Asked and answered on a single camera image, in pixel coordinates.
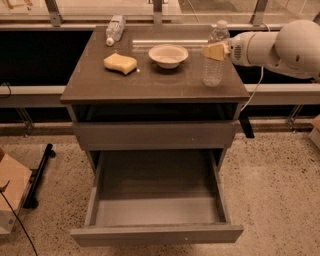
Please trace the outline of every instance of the black cable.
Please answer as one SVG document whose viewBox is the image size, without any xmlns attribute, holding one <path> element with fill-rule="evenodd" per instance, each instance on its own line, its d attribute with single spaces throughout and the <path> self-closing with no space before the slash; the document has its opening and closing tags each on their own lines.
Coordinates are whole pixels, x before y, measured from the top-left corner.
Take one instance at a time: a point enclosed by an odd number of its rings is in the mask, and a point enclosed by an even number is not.
<svg viewBox="0 0 320 256">
<path fill-rule="evenodd" d="M 9 89 L 9 94 L 8 94 L 8 95 L 5 95 L 5 96 L 0 97 L 0 100 L 1 100 L 1 99 L 9 98 L 9 97 L 11 96 L 11 88 L 10 88 L 10 84 L 9 84 L 9 83 L 3 83 L 3 84 L 5 84 L 5 85 L 8 87 L 8 89 Z"/>
<path fill-rule="evenodd" d="M 31 241 L 31 238 L 30 238 L 30 236 L 28 235 L 28 232 L 26 231 L 26 229 L 24 228 L 24 226 L 23 226 L 21 220 L 19 219 L 18 215 L 14 212 L 14 210 L 13 210 L 11 204 L 9 203 L 9 201 L 7 200 L 6 196 L 5 196 L 1 191 L 0 191 L 0 193 L 1 193 L 1 195 L 3 196 L 4 200 L 6 200 L 8 206 L 10 207 L 10 209 L 11 209 L 11 211 L 13 212 L 14 216 L 15 216 L 15 217 L 17 218 L 17 220 L 19 221 L 19 223 L 20 223 L 20 225 L 21 225 L 24 233 L 25 233 L 26 236 L 28 237 L 29 242 L 30 242 L 30 244 L 31 244 L 31 246 L 32 246 L 32 248 L 33 248 L 34 254 L 35 254 L 36 256 L 38 256 L 37 250 L 36 250 L 36 248 L 34 247 L 34 244 L 33 244 L 33 242 Z"/>
</svg>

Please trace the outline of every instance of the ceramic bowl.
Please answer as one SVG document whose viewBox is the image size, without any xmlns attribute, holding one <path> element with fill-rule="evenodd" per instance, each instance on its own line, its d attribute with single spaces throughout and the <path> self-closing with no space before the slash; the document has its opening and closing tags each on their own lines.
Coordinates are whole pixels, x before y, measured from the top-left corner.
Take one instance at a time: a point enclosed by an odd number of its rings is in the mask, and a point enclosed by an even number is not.
<svg viewBox="0 0 320 256">
<path fill-rule="evenodd" d="M 159 67 L 172 69 L 179 66 L 180 62 L 188 58 L 188 51 L 179 45 L 161 44 L 154 46 L 149 51 L 149 56 L 157 62 Z"/>
</svg>

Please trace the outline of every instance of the yellow sponge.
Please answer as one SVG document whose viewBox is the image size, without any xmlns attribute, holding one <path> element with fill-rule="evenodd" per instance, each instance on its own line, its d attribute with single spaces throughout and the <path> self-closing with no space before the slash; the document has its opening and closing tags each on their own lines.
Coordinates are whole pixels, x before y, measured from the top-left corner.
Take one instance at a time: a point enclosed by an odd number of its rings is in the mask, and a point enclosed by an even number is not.
<svg viewBox="0 0 320 256">
<path fill-rule="evenodd" d="M 228 53 L 228 48 L 223 42 L 208 44 L 202 48 L 205 57 L 219 61 L 223 61 Z"/>
<path fill-rule="evenodd" d="M 114 53 L 103 60 L 108 69 L 117 70 L 127 75 L 137 67 L 137 60 L 132 57 L 122 56 Z"/>
</svg>

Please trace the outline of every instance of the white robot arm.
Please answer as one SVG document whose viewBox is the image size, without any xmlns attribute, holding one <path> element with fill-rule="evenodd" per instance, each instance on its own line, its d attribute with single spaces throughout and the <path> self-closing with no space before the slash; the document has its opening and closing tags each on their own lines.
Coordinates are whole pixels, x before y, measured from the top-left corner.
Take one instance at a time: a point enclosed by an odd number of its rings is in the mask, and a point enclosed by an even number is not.
<svg viewBox="0 0 320 256">
<path fill-rule="evenodd" d="M 293 21 L 279 32 L 240 33 L 229 44 L 235 65 L 320 82 L 320 26 L 312 21 Z"/>
</svg>

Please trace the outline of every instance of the gray tabletop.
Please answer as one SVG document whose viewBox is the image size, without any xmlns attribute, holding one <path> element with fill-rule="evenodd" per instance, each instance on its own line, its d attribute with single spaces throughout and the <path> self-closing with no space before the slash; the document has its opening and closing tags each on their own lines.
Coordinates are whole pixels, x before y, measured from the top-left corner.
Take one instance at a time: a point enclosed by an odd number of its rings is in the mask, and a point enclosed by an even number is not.
<svg viewBox="0 0 320 256">
<path fill-rule="evenodd" d="M 218 87 L 208 88 L 202 83 L 201 44 L 210 26 L 127 26 L 120 42 L 112 47 L 105 45 L 105 29 L 101 26 L 94 30 L 61 97 L 62 103 L 245 102 L 249 97 L 229 59 Z M 150 59 L 148 51 L 153 45 L 172 41 L 185 46 L 189 57 L 177 68 L 165 70 Z M 114 52 L 134 57 L 138 68 L 126 76 L 107 70 L 103 59 Z"/>
</svg>

